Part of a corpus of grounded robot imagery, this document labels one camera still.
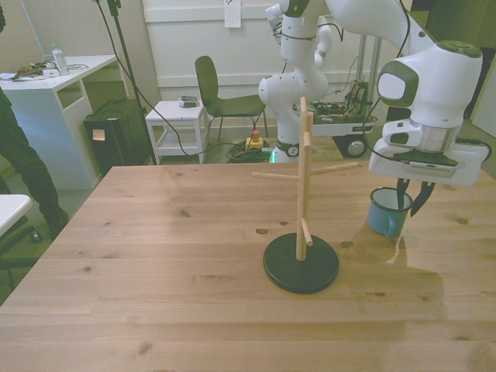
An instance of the black pole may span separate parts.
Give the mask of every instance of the black pole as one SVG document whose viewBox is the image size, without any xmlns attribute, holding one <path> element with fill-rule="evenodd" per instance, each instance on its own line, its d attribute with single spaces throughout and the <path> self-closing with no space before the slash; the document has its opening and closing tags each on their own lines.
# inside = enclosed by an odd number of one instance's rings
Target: black pole
<svg viewBox="0 0 496 372">
<path fill-rule="evenodd" d="M 145 133 L 148 133 L 148 127 L 146 125 L 145 112 L 146 110 L 141 105 L 140 101 L 140 93 L 138 92 L 138 87 L 136 86 L 136 80 L 134 78 L 133 69 L 131 67 L 131 62 L 129 61 L 129 55 L 126 49 L 126 42 L 124 41 L 124 36 L 122 34 L 121 25 L 119 23 L 119 13 L 117 8 L 121 7 L 120 0 L 107 0 L 108 8 L 110 10 L 110 14 L 115 20 L 115 27 L 117 28 L 117 33 L 119 34 L 119 40 L 121 42 L 122 52 L 124 53 L 124 58 L 126 59 L 127 71 L 129 72 L 129 79 L 131 80 L 131 84 L 133 85 L 134 95 L 136 96 L 136 103 L 139 109 L 139 117 L 141 118 L 141 125 L 143 126 L 143 130 Z M 148 151 L 150 152 L 150 156 L 152 158 L 153 165 L 157 165 L 157 160 L 155 159 L 155 153 L 153 151 L 152 139 L 150 136 L 146 136 L 148 139 Z"/>
</svg>

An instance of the plastic bottle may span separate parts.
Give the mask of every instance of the plastic bottle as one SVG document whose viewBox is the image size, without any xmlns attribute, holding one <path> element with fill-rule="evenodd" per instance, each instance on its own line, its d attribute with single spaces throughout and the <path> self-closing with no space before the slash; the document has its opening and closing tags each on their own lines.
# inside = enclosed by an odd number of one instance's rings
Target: plastic bottle
<svg viewBox="0 0 496 372">
<path fill-rule="evenodd" d="M 59 46 L 57 44 L 52 44 L 53 50 L 53 58 L 55 59 L 55 64 L 57 65 L 57 68 L 59 69 L 60 75 L 69 75 L 69 69 L 67 68 L 67 62 L 65 61 L 64 54 L 62 53 L 62 50 L 59 49 Z"/>
</svg>

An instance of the chair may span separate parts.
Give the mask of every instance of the chair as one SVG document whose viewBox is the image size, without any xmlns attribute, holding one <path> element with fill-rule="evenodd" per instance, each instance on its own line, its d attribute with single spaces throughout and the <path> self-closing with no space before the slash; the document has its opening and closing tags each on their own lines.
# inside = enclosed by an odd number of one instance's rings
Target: chair
<svg viewBox="0 0 496 372">
<path fill-rule="evenodd" d="M 33 225 L 29 223 L 25 215 L 0 236 L 0 270 L 7 271 L 9 285 L 12 290 L 16 287 L 12 269 L 31 268 L 38 261 L 39 257 L 3 258 L 2 256 L 26 236 L 31 236 L 31 240 L 35 243 L 41 240 L 40 235 L 36 232 Z"/>
<path fill-rule="evenodd" d="M 260 115 L 263 115 L 265 124 L 265 133 L 267 137 L 267 119 L 265 117 L 265 104 L 260 100 L 258 95 L 247 95 L 238 98 L 219 98 L 219 82 L 217 80 L 217 71 L 215 65 L 209 56 L 199 57 L 195 61 L 196 77 L 200 87 L 200 96 L 207 112 L 212 117 L 208 122 L 207 139 L 210 134 L 212 121 L 220 118 L 219 137 L 222 131 L 222 121 L 225 117 L 249 117 L 253 122 L 253 128 L 257 124 Z"/>
</svg>

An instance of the white table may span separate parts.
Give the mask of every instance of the white table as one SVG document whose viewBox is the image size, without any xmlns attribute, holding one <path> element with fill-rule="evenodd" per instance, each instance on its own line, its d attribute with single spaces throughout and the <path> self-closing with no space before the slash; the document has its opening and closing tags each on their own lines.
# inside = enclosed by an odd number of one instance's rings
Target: white table
<svg viewBox="0 0 496 372">
<path fill-rule="evenodd" d="M 29 144 L 45 162 L 57 190 L 92 189 L 101 177 L 83 121 L 93 113 L 92 98 L 113 99 L 106 87 L 122 84 L 115 56 L 66 57 L 88 68 L 42 81 L 0 81 Z M 98 89 L 88 88 L 102 83 Z"/>
<path fill-rule="evenodd" d="M 0 195 L 0 236 L 10 229 L 33 205 L 27 195 Z"/>
<path fill-rule="evenodd" d="M 189 108 L 180 107 L 177 101 L 161 101 L 155 109 L 177 130 L 186 153 L 193 155 L 206 149 L 208 115 L 201 101 L 199 106 Z M 184 155 L 176 133 L 155 111 L 146 116 L 146 126 L 157 164 L 160 163 L 161 156 Z M 155 126 L 160 126 L 164 130 L 158 139 L 153 131 Z M 200 164 L 203 164 L 204 154 L 200 153 L 198 158 Z"/>
</svg>

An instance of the dark green chair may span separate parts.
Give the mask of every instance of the dark green chair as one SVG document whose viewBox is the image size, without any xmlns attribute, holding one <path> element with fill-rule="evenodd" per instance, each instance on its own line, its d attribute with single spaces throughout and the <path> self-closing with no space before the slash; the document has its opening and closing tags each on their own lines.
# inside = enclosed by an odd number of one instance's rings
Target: dark green chair
<svg viewBox="0 0 496 372">
<path fill-rule="evenodd" d="M 249 117 L 253 121 L 253 127 L 255 127 L 260 115 L 263 115 L 264 117 L 265 134 L 267 137 L 269 136 L 269 132 L 267 131 L 267 119 L 265 117 L 265 104 L 260 100 L 258 95 L 247 95 L 244 97 L 227 99 L 220 98 L 217 71 L 209 56 L 199 57 L 195 61 L 195 70 L 203 105 L 211 116 L 208 123 L 207 139 L 210 135 L 212 121 L 216 118 L 220 118 L 219 137 L 217 139 L 220 142 L 222 121 L 225 117 Z"/>
</svg>

